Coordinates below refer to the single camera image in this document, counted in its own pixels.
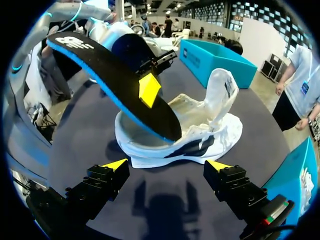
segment lanyard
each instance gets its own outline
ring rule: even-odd
[[[320,64],[316,67],[316,69],[311,73],[311,68],[312,68],[312,62],[313,62],[313,59],[312,59],[312,52],[310,52],[310,68],[309,68],[309,77],[308,77],[308,80],[306,81],[307,83],[309,83],[310,79],[315,75],[315,73],[319,70],[320,68]]]

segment blue box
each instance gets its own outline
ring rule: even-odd
[[[179,58],[204,88],[211,72],[217,68],[230,71],[240,89],[249,88],[257,71],[257,67],[241,55],[207,41],[183,39]]]
[[[314,184],[314,188],[311,191],[311,199],[309,200],[309,203],[312,204],[318,190],[318,167],[315,150],[310,137],[286,156],[279,169],[263,186],[267,189],[268,199],[271,200],[278,194],[281,194],[288,200],[294,202],[292,212],[286,219],[286,225],[296,225],[301,217],[302,186],[300,175],[305,168],[307,168],[307,172],[311,174],[311,180]],[[284,239],[289,233],[289,230],[282,231],[278,239]]]

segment gray t-shirt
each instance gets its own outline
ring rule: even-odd
[[[296,71],[284,91],[298,116],[305,118],[315,104],[320,103],[320,69],[317,69],[319,62],[313,56],[311,50],[300,45],[289,58]],[[308,81],[308,79],[309,89],[304,95],[301,87],[304,81]]]

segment badge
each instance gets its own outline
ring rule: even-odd
[[[309,90],[309,85],[307,81],[304,81],[301,87],[301,92],[303,95],[306,95]]]

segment shoe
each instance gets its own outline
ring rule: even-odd
[[[165,166],[178,160],[204,164],[226,154],[240,139],[243,125],[230,113],[239,88],[232,74],[224,69],[212,71],[204,101],[180,94],[168,103],[176,114],[182,137],[170,144],[145,131],[120,111],[115,118],[115,137],[120,148],[131,157],[133,168]]]

